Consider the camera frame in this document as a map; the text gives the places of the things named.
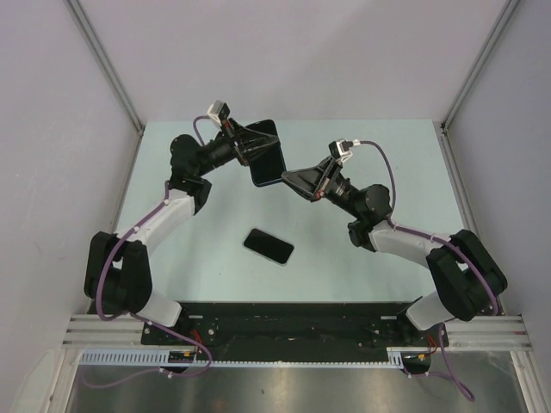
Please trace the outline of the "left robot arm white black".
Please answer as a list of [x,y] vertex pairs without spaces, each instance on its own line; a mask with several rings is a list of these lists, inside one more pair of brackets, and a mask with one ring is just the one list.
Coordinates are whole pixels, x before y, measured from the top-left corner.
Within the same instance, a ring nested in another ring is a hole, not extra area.
[[189,134],[170,144],[170,178],[162,200],[146,216],[120,233],[99,231],[90,241],[84,293],[96,305],[103,321],[132,314],[160,324],[169,342],[184,342],[190,323],[180,317],[182,307],[155,291],[150,258],[155,249],[181,224],[192,219],[207,203],[212,184],[206,174],[237,160],[255,174],[275,157],[283,159],[281,141],[273,120],[242,126],[223,120],[209,142]]

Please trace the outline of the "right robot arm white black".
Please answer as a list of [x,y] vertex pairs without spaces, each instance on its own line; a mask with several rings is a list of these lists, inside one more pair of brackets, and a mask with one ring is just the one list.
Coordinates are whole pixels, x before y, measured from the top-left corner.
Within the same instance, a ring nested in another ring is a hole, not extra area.
[[284,172],[282,181],[305,200],[327,199],[350,214],[354,220],[348,233],[357,248],[398,256],[430,271],[435,292],[409,304],[397,323],[403,343],[417,345],[430,328],[451,319],[468,322],[487,308],[498,310],[497,298],[508,281],[473,232],[430,234],[398,225],[391,219],[387,187],[358,189],[341,169],[336,159],[327,157],[312,168]]

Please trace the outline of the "black phone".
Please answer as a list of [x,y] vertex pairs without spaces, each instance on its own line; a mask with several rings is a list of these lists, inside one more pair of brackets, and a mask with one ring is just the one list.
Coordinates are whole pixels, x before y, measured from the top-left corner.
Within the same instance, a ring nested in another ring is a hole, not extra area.
[[251,229],[243,245],[249,251],[279,265],[285,265],[294,253],[294,246],[291,243],[257,228]]

